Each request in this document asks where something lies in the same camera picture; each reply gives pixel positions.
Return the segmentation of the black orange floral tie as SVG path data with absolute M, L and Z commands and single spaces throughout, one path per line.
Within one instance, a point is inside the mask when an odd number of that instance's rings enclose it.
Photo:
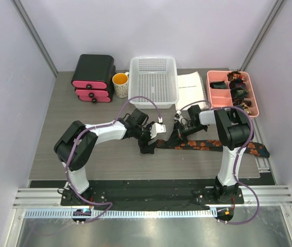
M 175 148 L 167 148 L 166 140 L 158 139 L 156 148 L 223 152 L 223 145 L 219 140 L 187 140 L 185 142 L 181 142 L 180 146 Z M 246 147 L 245 154 L 270 158 L 270 153 L 265 145 L 257 142 L 250 142 Z

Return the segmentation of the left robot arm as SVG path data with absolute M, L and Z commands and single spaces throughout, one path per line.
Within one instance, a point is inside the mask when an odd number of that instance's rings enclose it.
M 85 125 L 74 121 L 54 146 L 54 152 L 62 163 L 67 175 L 68 194 L 63 194 L 62 204 L 71 201 L 73 205 L 86 205 L 92 198 L 92 190 L 87 180 L 85 165 L 94 147 L 111 140 L 134 138 L 138 141 L 140 153 L 154 154 L 157 127 L 163 119 L 148 123 L 149 116 L 139 109 L 131 114 L 118 117 L 102 125 Z

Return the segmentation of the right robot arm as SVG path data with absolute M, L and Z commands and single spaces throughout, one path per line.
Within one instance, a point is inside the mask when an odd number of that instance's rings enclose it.
M 251 118 L 240 107 L 201 110 L 198 105 L 192 105 L 187 112 L 190 118 L 186 124 L 182 123 L 181 112 L 177 112 L 169 139 L 159 139 L 151 144 L 151 148 L 222 152 L 221 167 L 213 188 L 201 191 L 199 196 L 211 203 L 241 202 L 238 197 L 241 185 L 238 171 L 243 154 L 254 136 Z M 207 131 L 209 126 L 216 127 L 217 140 L 188 138 L 199 131 Z

